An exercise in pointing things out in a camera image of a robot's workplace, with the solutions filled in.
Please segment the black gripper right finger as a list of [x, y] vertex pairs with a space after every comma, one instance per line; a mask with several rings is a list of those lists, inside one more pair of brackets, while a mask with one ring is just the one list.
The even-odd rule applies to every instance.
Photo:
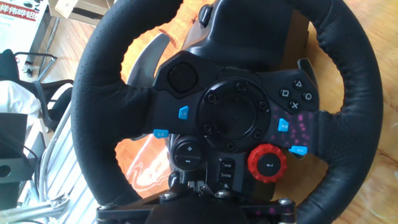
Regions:
[[295, 223], [295, 202], [253, 199], [222, 184], [198, 187], [203, 223]]

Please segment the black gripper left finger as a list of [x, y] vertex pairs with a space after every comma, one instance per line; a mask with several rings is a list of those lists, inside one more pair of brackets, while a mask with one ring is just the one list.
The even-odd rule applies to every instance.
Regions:
[[97, 208], [96, 221], [100, 224], [145, 223], [159, 205], [194, 195], [195, 189], [188, 184], [176, 183], [168, 189], [128, 205], [103, 205]]

